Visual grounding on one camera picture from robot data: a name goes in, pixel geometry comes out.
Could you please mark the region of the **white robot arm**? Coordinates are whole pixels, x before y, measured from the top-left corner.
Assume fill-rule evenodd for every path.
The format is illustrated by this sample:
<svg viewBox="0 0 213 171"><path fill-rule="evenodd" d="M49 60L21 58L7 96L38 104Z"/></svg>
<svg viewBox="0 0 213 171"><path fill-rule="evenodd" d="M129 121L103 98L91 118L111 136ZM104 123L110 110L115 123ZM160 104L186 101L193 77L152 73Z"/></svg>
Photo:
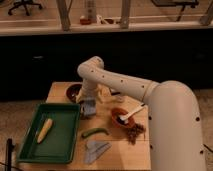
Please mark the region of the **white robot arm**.
<svg viewBox="0 0 213 171"><path fill-rule="evenodd" d="M187 85L110 72L98 56L81 63L77 73L81 98L96 96L102 84L148 106L152 171L206 171L199 105Z"/></svg>

